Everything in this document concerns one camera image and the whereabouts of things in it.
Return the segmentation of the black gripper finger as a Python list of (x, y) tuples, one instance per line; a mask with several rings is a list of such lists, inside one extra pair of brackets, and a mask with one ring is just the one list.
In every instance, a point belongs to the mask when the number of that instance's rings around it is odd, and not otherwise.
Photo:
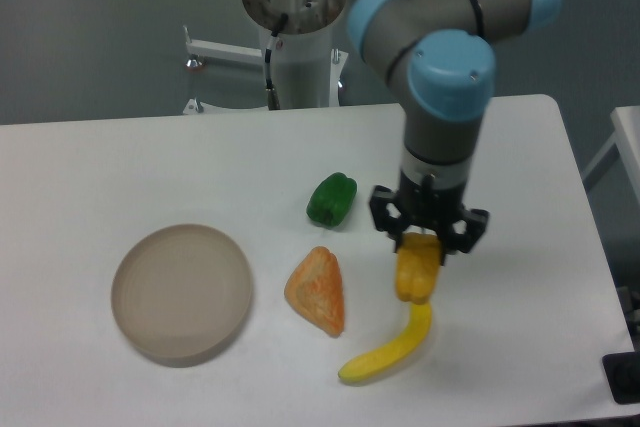
[(467, 209), (460, 206), (456, 212), (446, 218), (438, 231), (441, 243), (441, 264), (457, 253), (468, 254), (485, 234), (490, 213), (483, 209)]
[(376, 185), (369, 198), (369, 209), (375, 229), (384, 232), (394, 242), (393, 251), (397, 252), (406, 231), (406, 217), (399, 207), (398, 194), (390, 188)]

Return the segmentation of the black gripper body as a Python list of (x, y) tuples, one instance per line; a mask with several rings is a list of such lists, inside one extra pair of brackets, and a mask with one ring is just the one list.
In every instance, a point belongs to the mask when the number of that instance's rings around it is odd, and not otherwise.
[(472, 157), (450, 164), (419, 158), (409, 149), (401, 156), (399, 207), (406, 217), (406, 230), (421, 227), (436, 233), (446, 218), (463, 204)]

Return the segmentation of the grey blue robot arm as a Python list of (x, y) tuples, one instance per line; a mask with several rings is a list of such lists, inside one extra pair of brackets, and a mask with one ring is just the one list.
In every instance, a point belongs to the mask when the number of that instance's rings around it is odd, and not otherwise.
[(375, 227), (397, 246), (412, 226), (433, 232), (443, 256), (467, 253), (485, 233), (488, 212), (463, 203), (484, 112), (494, 93), (495, 42), (552, 23), (562, 0), (242, 0), (266, 33), (260, 65), (267, 106), (309, 92), (306, 53), (285, 72), (284, 44), (307, 40), (340, 16), (360, 58), (405, 113), (399, 186), (373, 189)]

